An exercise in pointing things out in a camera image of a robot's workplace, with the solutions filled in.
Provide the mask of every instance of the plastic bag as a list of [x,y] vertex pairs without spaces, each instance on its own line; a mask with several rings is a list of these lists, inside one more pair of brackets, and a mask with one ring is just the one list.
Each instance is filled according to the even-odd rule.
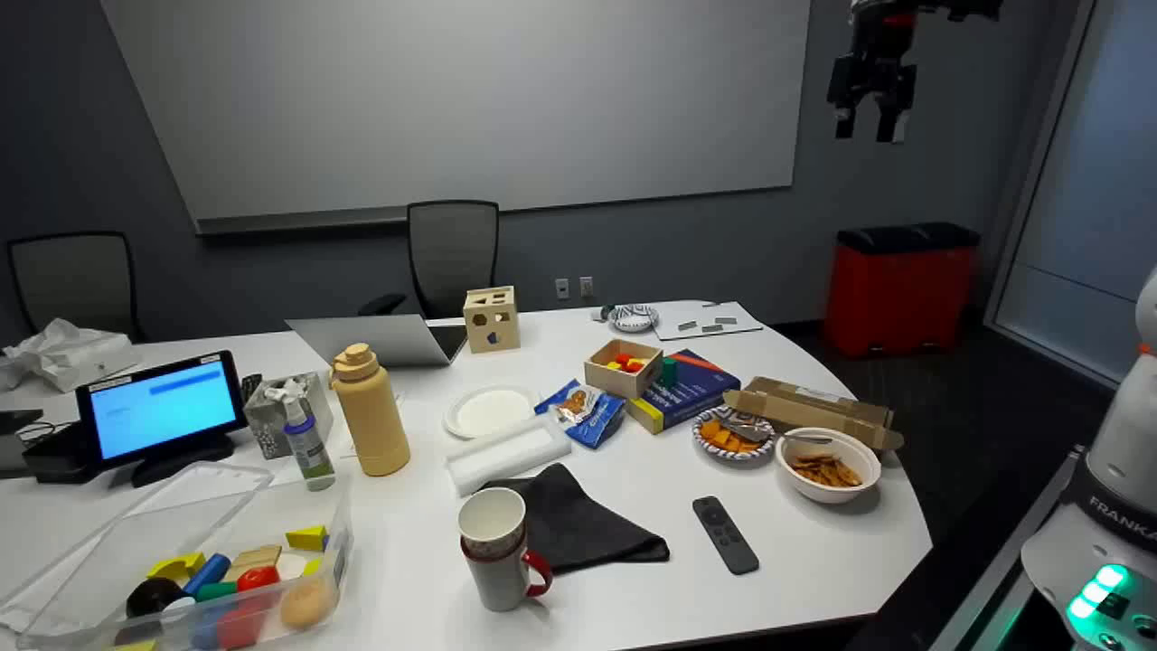
[[106,329],[77,329],[65,317],[47,322],[18,349],[3,349],[7,373],[41,376],[54,392],[77,392],[79,385],[111,376],[140,363],[131,338]]

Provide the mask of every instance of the bowl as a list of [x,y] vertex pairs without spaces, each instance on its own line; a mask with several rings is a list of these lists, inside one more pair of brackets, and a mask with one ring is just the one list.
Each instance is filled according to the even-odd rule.
[[[868,444],[859,444],[855,439],[833,429],[833,426],[796,426],[783,429],[783,439],[772,447],[781,474],[789,478],[789,486],[796,493],[801,493],[813,504],[849,504],[863,493],[872,493],[880,486],[880,458]],[[845,472],[852,472],[859,480],[843,490],[843,486],[824,486],[807,478],[801,472],[796,472],[793,462],[807,458],[807,457],[833,457],[839,458]]]
[[[731,439],[737,439],[733,429],[746,426],[747,439],[761,439],[761,441],[751,444],[747,452],[720,447],[720,444],[713,444],[713,441],[704,439],[704,426],[707,426],[707,425],[724,425],[724,429],[725,429]],[[713,414],[701,414],[701,417],[693,418],[693,441],[698,441],[698,447],[704,447],[707,457],[716,457],[716,458],[724,458],[724,462],[751,462],[751,458],[761,458],[766,452],[772,452],[772,426],[771,426],[771,418],[751,418],[751,417],[737,417],[737,414],[731,414],[731,410],[713,410]]]

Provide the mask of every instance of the water bottle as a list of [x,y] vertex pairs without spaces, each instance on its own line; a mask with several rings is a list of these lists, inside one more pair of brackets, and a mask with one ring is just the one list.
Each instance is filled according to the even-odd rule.
[[300,478],[311,493],[326,493],[332,486],[332,462],[326,457],[326,441],[319,439],[314,414],[302,397],[281,397],[285,410],[285,439],[295,457]]
[[332,363],[332,392],[352,425],[363,474],[387,478],[407,462],[407,441],[400,429],[389,373],[375,363],[375,351],[352,344]]

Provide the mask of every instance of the red bin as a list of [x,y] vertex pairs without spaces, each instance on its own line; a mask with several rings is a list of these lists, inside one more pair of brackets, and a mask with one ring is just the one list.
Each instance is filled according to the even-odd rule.
[[839,355],[954,344],[978,234],[959,226],[839,232],[824,339]]

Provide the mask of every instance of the chair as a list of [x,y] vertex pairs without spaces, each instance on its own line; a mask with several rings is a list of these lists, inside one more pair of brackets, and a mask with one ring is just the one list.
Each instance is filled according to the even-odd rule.
[[124,232],[12,239],[7,264],[29,334],[50,317],[146,338],[132,255]]
[[[463,297],[472,287],[496,287],[500,259],[500,204],[437,199],[407,204],[407,270],[419,311],[426,317],[463,316]],[[387,316],[400,304],[399,294],[370,302],[363,316]]]

